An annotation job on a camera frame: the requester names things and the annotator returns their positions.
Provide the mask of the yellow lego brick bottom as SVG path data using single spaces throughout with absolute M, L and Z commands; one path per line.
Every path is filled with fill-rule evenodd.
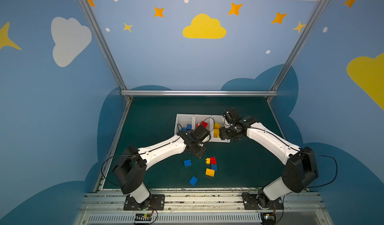
M 205 172 L 205 175 L 206 176 L 209 176 L 209 177 L 214 177 L 215 176 L 215 170 L 212 170 L 212 169 L 206 169 L 206 172 Z

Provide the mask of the blue lego brick bottom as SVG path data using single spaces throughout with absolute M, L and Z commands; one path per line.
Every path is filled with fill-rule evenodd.
M 189 184 L 192 185 L 192 186 L 195 186 L 196 183 L 197 183 L 197 181 L 198 181 L 198 178 L 195 177 L 195 176 L 193 176 L 193 177 L 190 179 Z

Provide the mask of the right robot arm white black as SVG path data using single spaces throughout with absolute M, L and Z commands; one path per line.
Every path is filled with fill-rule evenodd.
M 220 128 L 219 136 L 222 140 L 248 137 L 271 152 L 285 166 L 279 178 L 259 191 L 258 200 L 262 207 L 289 193 L 301 192 L 319 177 L 315 153 L 311 148 L 300 148 L 289 143 L 250 116 Z

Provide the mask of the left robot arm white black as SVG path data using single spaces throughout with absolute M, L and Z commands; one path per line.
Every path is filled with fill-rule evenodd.
M 113 168 L 122 193 L 132 197 L 136 203 L 146 206 L 152 196 L 144 184 L 146 171 L 155 164 L 185 151 L 201 158 L 206 151 L 204 142 L 210 138 L 208 132 L 181 131 L 152 146 L 128 147 Z

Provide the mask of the right white plastic bin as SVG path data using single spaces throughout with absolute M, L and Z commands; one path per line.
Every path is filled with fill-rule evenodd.
M 213 118 L 211 122 L 211 127 L 213 130 L 211 131 L 211 142 L 215 143 L 229 143 L 231 140 L 222 140 L 220 138 L 220 128 L 226 128 L 226 122 L 223 116 L 220 115 L 211 115 Z

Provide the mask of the white plastic bin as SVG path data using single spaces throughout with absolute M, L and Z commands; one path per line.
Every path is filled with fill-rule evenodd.
M 231 140 L 222 140 L 220 138 L 220 128 L 226 128 L 226 122 L 223 116 L 220 115 L 211 115 L 213 118 L 211 122 L 211 127 L 213 130 L 211 131 L 211 142 L 215 143 L 229 143 Z
M 191 124 L 192 130 L 194 130 L 194 125 L 196 124 L 195 115 L 193 115 L 193 114 L 177 114 L 176 115 L 176 121 L 175 121 L 174 134 L 176 135 L 183 128 L 187 129 L 187 124 Z
M 215 120 L 212 115 L 195 115 L 196 124 L 200 124 L 202 121 L 208 123 L 208 127 L 206 129 L 209 130 L 211 133 L 211 139 L 208 142 L 211 142 L 214 138 L 213 129 Z

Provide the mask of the middle white plastic bin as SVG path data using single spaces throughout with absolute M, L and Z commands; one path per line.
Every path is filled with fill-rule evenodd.
M 211 133 L 211 139 L 208 142 L 211 142 L 214 138 L 213 129 L 215 120 L 212 115 L 195 115 L 196 124 L 200 124 L 202 121 L 208 123 L 208 127 L 206 129 L 209 130 Z

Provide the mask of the left white plastic bin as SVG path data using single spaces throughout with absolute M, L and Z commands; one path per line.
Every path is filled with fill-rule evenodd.
M 187 124 L 191 124 L 192 130 L 194 130 L 194 125 L 196 124 L 195 115 L 193 115 L 193 114 L 177 114 L 176 115 L 176 121 L 175 121 L 174 134 L 176 135 L 183 128 L 187 129 Z

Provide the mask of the left circuit board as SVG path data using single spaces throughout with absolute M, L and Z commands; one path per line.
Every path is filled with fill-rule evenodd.
M 152 220 L 153 220 L 153 218 L 152 218 L 151 214 L 137 213 L 134 216 L 133 223 L 134 223 L 134 225 L 140 225 L 140 224 L 148 225 L 152 222 Z

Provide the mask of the circuit board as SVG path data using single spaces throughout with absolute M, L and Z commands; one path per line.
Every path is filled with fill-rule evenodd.
M 140 225 L 140 224 L 148 225 L 152 222 L 152 220 L 153 220 L 153 218 L 152 218 L 151 214 L 137 213 L 134 216 L 133 223 L 134 223 L 134 225 Z
M 276 215 L 270 213 L 261 213 L 261 225 L 275 225 Z

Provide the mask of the right circuit board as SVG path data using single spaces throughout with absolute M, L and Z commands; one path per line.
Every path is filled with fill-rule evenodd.
M 275 225 L 276 215 L 270 213 L 261 213 L 261 225 Z

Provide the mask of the aluminium frame right post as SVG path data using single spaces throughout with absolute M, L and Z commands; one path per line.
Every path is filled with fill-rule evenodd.
M 287 60 L 285 61 L 284 65 L 282 66 L 280 72 L 278 73 L 275 81 L 273 82 L 270 88 L 271 95 L 268 95 L 266 97 L 268 103 L 271 102 L 273 97 L 278 95 L 278 89 L 280 85 L 282 84 L 284 78 L 288 74 L 290 68 L 292 67 L 294 61 L 296 60 L 297 56 L 302 50 L 304 44 L 309 38 L 313 28 L 315 27 L 316 23 L 318 22 L 319 18 L 323 14 L 329 2 L 330 0 L 318 0 L 318 2 L 316 3 L 313 11 L 311 12 L 307 20 L 306 26 L 300 33 L 297 41 L 295 42 L 295 45 L 293 46 L 293 49 L 291 50 Z

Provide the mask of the aluminium frame post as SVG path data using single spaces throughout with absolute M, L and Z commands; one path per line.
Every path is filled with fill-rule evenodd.
M 270 88 L 271 95 L 268 95 L 266 97 L 268 103 L 271 102 L 273 97 L 278 95 L 278 89 L 280 85 L 282 84 L 284 78 L 288 74 L 290 68 L 292 67 L 294 61 L 296 60 L 297 56 L 302 50 L 304 44 L 309 38 L 313 28 L 315 27 L 316 23 L 318 22 L 319 18 L 323 14 L 329 2 L 330 0 L 318 0 L 318 2 L 316 3 L 313 11 L 311 12 L 307 20 L 306 26 L 300 33 L 297 41 L 295 42 L 295 45 L 293 46 L 293 49 L 291 50 L 287 60 L 285 61 L 284 65 L 282 66 L 280 72 L 278 73 L 275 81 L 273 82 Z
M 92 28 L 92 31 L 101 47 L 101 50 L 107 60 L 107 63 L 120 87 L 120 90 L 121 92 L 123 90 L 127 90 L 127 86 L 124 82 L 124 79 L 122 77 L 122 74 L 117 66 L 117 63 L 111 53 L 111 50 L 107 44 L 107 41 L 103 35 L 103 32 L 100 28 L 100 25 L 96 19 L 96 16 L 93 12 L 93 9 L 92 9 L 92 6 L 90 5 L 89 1 L 88 0 L 78 0 L 91 28 Z

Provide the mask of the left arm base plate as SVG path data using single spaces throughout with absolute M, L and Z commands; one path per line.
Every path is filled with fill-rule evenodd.
M 124 211 L 162 211 L 165 205 L 165 195 L 150 195 L 142 203 L 138 203 L 132 196 L 127 196 L 124 204 Z

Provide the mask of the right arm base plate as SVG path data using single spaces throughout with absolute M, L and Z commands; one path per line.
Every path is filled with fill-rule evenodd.
M 242 193 L 245 210 L 283 210 L 283 199 L 269 200 L 264 195 Z

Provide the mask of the aluminium frame back bar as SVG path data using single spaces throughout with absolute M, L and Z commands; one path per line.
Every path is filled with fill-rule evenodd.
M 122 90 L 123 96 L 145 97 L 276 97 L 276 91 L 160 91 Z

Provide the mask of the aluminium mounting rail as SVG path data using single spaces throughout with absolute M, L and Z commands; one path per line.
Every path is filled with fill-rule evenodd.
M 162 211 L 124 211 L 126 197 L 117 190 L 86 194 L 76 225 L 134 225 L 137 213 L 152 215 L 149 225 L 261 225 L 261 213 L 276 215 L 276 225 L 331 225 L 333 221 L 319 193 L 288 194 L 283 210 L 245 210 L 242 193 L 255 188 L 152 189 L 165 195 Z

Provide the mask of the aluminium frame left post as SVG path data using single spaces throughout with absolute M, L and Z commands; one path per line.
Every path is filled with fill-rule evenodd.
M 107 41 L 103 35 L 103 32 L 100 28 L 100 25 L 96 19 L 96 16 L 93 12 L 93 9 L 92 9 L 92 6 L 90 5 L 89 1 L 88 0 L 78 0 L 91 28 L 92 28 L 92 31 L 101 47 L 101 50 L 107 60 L 107 63 L 120 87 L 120 90 L 121 92 L 123 90 L 127 90 L 127 86 L 124 82 L 124 79 L 122 77 L 122 74 L 117 66 L 117 63 L 111 53 L 111 50 L 107 44 Z

